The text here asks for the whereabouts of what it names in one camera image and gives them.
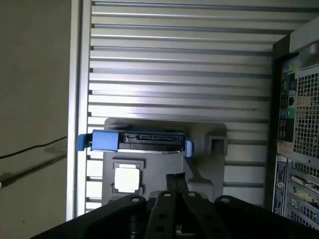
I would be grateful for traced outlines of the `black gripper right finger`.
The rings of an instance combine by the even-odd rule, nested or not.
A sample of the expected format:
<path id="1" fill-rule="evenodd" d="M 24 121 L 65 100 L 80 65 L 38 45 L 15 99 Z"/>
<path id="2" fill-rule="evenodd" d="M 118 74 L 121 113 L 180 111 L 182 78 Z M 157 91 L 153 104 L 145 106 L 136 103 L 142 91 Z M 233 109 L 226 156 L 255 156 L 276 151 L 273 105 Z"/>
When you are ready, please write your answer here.
<path id="1" fill-rule="evenodd" d="M 211 202 L 190 191 L 185 174 L 176 187 L 192 217 L 198 239 L 317 239 L 319 232 L 232 196 Z"/>

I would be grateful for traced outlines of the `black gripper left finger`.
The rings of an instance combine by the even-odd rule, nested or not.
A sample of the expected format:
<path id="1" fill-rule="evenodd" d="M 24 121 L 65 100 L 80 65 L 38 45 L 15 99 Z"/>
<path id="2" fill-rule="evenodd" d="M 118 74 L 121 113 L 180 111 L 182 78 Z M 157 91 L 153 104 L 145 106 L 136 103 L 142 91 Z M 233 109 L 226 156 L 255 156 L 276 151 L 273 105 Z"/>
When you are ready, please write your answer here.
<path id="1" fill-rule="evenodd" d="M 145 199 L 129 194 L 35 235 L 36 239 L 172 239 L 175 236 L 177 175 L 166 189 Z"/>

